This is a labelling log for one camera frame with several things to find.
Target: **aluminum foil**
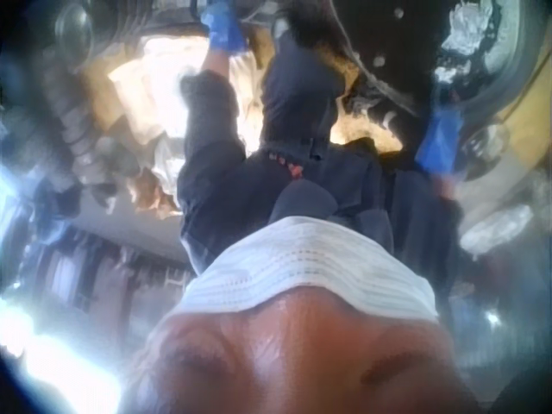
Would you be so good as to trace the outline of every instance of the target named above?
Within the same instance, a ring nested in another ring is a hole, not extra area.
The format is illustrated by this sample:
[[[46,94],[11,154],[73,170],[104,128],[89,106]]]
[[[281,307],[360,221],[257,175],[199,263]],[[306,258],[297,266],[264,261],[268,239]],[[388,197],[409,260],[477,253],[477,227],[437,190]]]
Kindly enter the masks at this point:
[[[442,48],[470,56],[480,47],[492,14],[492,0],[460,3],[450,12],[450,35]]]

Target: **hand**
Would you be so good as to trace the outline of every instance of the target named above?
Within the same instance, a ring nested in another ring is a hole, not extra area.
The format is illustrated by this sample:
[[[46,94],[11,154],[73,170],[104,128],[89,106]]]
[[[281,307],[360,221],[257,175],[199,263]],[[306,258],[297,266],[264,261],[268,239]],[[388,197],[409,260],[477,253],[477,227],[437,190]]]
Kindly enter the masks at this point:
[[[201,15],[201,23],[209,28],[210,48],[238,54],[248,50],[239,22],[227,1],[218,1]]]

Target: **eye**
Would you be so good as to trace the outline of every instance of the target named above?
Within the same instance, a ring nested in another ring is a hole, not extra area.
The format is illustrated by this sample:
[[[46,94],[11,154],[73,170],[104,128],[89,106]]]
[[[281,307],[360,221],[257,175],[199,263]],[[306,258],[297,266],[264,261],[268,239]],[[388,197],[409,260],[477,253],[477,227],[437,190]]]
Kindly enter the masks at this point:
[[[385,358],[366,372],[361,382],[367,386],[379,386],[385,384],[388,380],[407,371],[413,367],[424,364],[430,358],[421,354],[402,354],[390,358]]]
[[[178,367],[186,371],[194,371],[213,379],[220,379],[229,375],[228,364],[222,358],[213,354],[201,354],[186,349],[174,349],[163,356],[166,368]]]

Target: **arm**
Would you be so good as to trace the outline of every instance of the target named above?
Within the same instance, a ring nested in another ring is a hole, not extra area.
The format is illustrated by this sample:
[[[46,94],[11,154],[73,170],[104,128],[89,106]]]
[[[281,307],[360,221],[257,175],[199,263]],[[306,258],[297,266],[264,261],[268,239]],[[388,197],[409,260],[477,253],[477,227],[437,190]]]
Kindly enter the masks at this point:
[[[209,49],[201,66],[201,72],[205,71],[214,72],[228,80],[230,77],[230,54],[225,50]]]
[[[245,160],[237,134],[238,107],[229,83],[229,58],[247,45],[228,5],[210,6],[202,22],[210,28],[209,52],[201,72],[181,83],[189,108],[186,163],[178,183],[179,204],[185,215],[193,212]]]

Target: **bright light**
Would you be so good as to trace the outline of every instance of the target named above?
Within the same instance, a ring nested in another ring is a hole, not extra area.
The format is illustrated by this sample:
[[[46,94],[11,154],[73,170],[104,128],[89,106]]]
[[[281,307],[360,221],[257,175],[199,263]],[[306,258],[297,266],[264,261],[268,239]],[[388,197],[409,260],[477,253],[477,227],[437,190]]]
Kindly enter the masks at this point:
[[[121,397],[116,377],[74,354],[48,336],[36,336],[26,349],[27,371],[66,398],[78,414],[115,413]]]
[[[488,310],[487,312],[485,312],[485,317],[486,320],[489,321],[489,323],[491,324],[492,328],[496,328],[502,325],[502,321],[500,320],[499,315],[493,310]]]
[[[0,303],[0,346],[19,358],[33,337],[34,325],[29,315],[18,308]]]

